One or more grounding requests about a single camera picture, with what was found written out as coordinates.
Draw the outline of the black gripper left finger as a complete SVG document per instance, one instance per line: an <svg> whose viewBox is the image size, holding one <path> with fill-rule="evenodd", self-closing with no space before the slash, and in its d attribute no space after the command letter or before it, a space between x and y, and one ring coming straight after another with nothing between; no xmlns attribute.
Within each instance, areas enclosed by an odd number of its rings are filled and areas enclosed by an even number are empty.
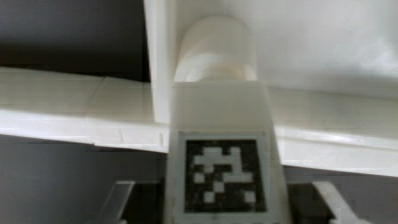
<svg viewBox="0 0 398 224"><path fill-rule="evenodd" d="M105 198L94 224L162 224L164 184L117 181Z"/></svg>

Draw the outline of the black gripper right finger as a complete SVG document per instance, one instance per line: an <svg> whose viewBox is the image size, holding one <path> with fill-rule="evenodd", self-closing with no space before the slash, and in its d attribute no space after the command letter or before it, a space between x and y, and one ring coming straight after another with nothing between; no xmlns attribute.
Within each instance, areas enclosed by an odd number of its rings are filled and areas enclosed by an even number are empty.
<svg viewBox="0 0 398 224"><path fill-rule="evenodd" d="M293 183L288 194L293 224L371 224L355 215L331 182Z"/></svg>

